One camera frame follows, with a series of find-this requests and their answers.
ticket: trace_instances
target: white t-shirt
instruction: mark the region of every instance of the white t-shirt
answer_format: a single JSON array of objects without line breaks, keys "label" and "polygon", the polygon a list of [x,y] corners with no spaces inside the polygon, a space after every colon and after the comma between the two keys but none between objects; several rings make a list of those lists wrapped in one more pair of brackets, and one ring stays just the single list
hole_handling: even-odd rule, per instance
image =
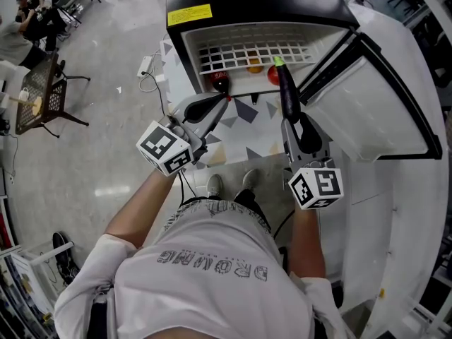
[{"label": "white t-shirt", "polygon": [[113,281],[118,338],[184,327],[220,339],[308,339],[313,310],[329,338],[346,338],[330,283],[289,277],[262,219],[235,202],[183,206],[138,252],[103,235],[56,303],[60,338],[85,336],[96,289]]},{"label": "white t-shirt", "polygon": [[33,44],[19,33],[20,23],[0,24],[0,60],[7,60],[14,65],[22,63]]}]

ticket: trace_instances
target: refrigerator door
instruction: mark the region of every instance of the refrigerator door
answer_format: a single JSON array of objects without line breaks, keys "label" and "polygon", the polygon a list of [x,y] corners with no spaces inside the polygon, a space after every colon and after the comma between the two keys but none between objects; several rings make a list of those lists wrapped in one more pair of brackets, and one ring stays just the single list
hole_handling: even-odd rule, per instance
[{"label": "refrigerator door", "polygon": [[302,110],[352,160],[442,156],[416,99],[364,33],[306,85],[299,98]]}]

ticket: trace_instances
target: yellow warning label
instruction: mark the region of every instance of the yellow warning label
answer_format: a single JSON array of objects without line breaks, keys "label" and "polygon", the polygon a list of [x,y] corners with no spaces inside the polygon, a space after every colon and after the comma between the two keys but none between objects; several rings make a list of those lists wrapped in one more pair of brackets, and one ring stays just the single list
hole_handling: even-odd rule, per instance
[{"label": "yellow warning label", "polygon": [[206,18],[212,18],[210,4],[182,8],[168,13],[168,26]]}]

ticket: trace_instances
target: concrete floor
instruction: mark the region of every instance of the concrete floor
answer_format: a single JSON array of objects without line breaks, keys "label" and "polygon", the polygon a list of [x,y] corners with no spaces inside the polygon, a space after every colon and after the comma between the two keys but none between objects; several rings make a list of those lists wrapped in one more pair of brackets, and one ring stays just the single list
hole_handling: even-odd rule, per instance
[{"label": "concrete floor", "polygon": [[[83,1],[82,24],[60,46],[66,74],[90,76],[91,82],[69,81],[66,110],[90,123],[89,127],[64,119],[48,123],[57,139],[44,129],[18,137],[16,175],[6,175],[12,223],[20,244],[33,246],[62,230],[77,246],[83,259],[107,223],[152,172],[135,144],[152,120],[161,117],[158,93],[142,93],[136,72],[144,55],[159,47],[165,34],[165,0]],[[157,64],[157,74],[161,70]],[[26,69],[19,68],[7,92],[17,96]],[[16,106],[9,112],[14,127]],[[12,170],[16,142],[4,142],[4,167]],[[284,155],[186,174],[197,194],[206,194],[206,182],[220,173],[225,198],[239,190],[247,170],[259,167],[264,185],[257,190],[274,229],[293,209],[291,194],[282,190],[280,169]],[[185,185],[185,197],[192,193]],[[148,238],[177,209],[181,200],[178,180],[165,201]],[[281,239],[290,231],[281,232]]]}]

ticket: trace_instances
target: red ball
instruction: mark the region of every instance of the red ball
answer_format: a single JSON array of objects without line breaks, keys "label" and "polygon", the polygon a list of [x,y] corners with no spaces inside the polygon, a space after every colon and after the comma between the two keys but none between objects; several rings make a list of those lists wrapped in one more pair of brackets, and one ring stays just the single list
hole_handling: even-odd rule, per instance
[{"label": "red ball", "polygon": [[273,85],[280,85],[280,79],[278,77],[278,71],[276,70],[276,66],[271,66],[267,73],[267,78]]}]

